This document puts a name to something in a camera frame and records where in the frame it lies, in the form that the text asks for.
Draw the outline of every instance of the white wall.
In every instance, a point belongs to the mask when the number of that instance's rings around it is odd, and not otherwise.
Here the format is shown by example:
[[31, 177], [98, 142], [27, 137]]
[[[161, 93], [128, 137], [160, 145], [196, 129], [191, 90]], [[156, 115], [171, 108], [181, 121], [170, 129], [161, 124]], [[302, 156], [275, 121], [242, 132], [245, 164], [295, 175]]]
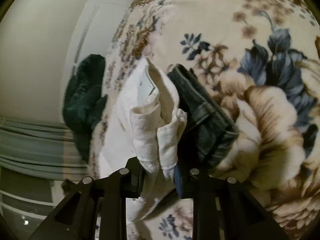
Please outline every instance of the white wall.
[[0, 22], [0, 116], [59, 122], [63, 66], [87, 0], [15, 0]]

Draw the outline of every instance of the metal screw head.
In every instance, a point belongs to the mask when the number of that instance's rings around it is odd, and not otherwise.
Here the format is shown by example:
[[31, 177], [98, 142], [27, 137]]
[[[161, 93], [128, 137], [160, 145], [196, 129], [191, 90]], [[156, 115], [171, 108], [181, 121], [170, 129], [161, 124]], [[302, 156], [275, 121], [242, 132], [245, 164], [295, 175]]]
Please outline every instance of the metal screw head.
[[229, 177], [227, 178], [227, 182], [229, 182], [230, 184], [235, 184], [237, 182], [237, 179], [234, 177]]
[[85, 177], [82, 180], [83, 184], [89, 184], [91, 181], [92, 181], [92, 179], [90, 177]]
[[190, 170], [190, 173], [191, 173], [192, 175], [198, 175], [198, 174], [200, 173], [200, 171], [199, 171], [198, 169], [191, 169], [191, 170]]
[[125, 175], [129, 173], [129, 170], [127, 168], [122, 168], [121, 170], [119, 170], [120, 174]]

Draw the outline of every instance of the white cloth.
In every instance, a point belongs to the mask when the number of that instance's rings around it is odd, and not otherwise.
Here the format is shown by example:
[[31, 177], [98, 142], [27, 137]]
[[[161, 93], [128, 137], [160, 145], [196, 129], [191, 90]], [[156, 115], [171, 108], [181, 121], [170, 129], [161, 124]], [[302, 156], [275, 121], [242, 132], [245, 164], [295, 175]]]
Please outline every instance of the white cloth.
[[[138, 103], [142, 75], [147, 72], [154, 90]], [[100, 177], [125, 166], [137, 156], [146, 170], [141, 197], [127, 199], [127, 221], [143, 219], [173, 188], [177, 144], [187, 115], [179, 106], [178, 92], [170, 79], [143, 58], [119, 94], [110, 116], [105, 145], [99, 156]]]

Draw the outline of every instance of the dark green clothing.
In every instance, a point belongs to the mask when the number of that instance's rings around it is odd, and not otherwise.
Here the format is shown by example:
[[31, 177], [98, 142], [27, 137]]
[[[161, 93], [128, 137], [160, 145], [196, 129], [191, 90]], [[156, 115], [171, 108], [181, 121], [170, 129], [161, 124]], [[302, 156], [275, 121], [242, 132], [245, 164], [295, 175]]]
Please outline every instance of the dark green clothing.
[[64, 98], [63, 119], [73, 131], [76, 147], [87, 163], [91, 134], [107, 101], [107, 96], [101, 97], [104, 69], [104, 57], [89, 55], [70, 78]]

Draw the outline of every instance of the floral bedspread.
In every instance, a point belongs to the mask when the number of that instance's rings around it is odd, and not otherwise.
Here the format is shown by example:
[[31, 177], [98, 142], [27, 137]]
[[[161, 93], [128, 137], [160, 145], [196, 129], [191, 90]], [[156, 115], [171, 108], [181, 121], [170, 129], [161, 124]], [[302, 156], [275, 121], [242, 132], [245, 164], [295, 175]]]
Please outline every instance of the floral bedspread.
[[[109, 97], [92, 140], [92, 175], [108, 113], [141, 56], [165, 72], [180, 63], [239, 128], [210, 174], [236, 177], [299, 239], [320, 210], [319, 36], [303, 0], [134, 1], [106, 55]], [[129, 239], [191, 239], [190, 201], [142, 221], [144, 230], [129, 227]]]

